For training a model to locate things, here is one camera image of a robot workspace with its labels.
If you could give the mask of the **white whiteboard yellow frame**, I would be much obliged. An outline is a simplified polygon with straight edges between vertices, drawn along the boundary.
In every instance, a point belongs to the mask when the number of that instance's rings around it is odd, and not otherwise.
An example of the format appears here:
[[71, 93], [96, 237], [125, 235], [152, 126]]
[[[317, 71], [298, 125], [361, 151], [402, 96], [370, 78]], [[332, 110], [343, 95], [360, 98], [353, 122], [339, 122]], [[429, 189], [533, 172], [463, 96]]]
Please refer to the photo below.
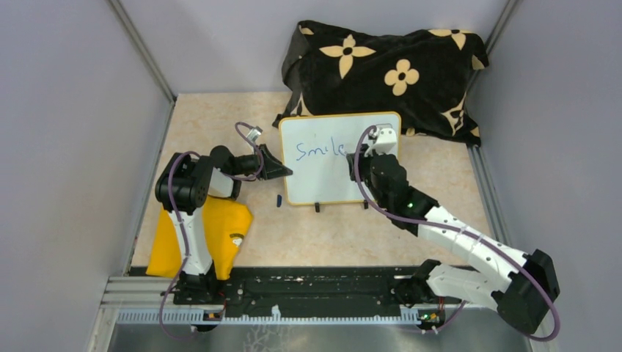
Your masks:
[[398, 136], [401, 117], [385, 111], [281, 120], [282, 162], [293, 172], [285, 177], [287, 201], [291, 205], [362, 202], [346, 156], [356, 151], [360, 136], [371, 125], [391, 128]]

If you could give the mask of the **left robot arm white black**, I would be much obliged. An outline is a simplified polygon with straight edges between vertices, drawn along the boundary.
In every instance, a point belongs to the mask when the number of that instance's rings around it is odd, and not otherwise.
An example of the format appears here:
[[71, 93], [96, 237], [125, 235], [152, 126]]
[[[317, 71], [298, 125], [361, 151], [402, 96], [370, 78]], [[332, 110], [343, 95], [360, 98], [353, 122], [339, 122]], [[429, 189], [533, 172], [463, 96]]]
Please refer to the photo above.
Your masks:
[[291, 175], [264, 144], [240, 156], [224, 145], [209, 155], [175, 153], [155, 185], [161, 210], [147, 275], [195, 279], [193, 297], [215, 301], [253, 221], [237, 200], [242, 184]]

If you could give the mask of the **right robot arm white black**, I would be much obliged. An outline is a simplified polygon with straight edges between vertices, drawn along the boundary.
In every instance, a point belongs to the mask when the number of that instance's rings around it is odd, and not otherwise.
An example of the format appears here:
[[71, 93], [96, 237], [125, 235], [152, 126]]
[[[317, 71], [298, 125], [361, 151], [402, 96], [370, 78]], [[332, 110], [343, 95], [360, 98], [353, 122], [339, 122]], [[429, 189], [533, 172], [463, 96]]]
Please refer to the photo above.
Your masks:
[[491, 309], [531, 340], [552, 341], [560, 333], [554, 305], [560, 295], [552, 258], [540, 249], [528, 254], [495, 241], [452, 215], [439, 202], [409, 185], [406, 170], [391, 154], [347, 155], [350, 179], [365, 201], [394, 226], [433, 242], [465, 260], [470, 270], [424, 263], [413, 292], [422, 302], [459, 298]]

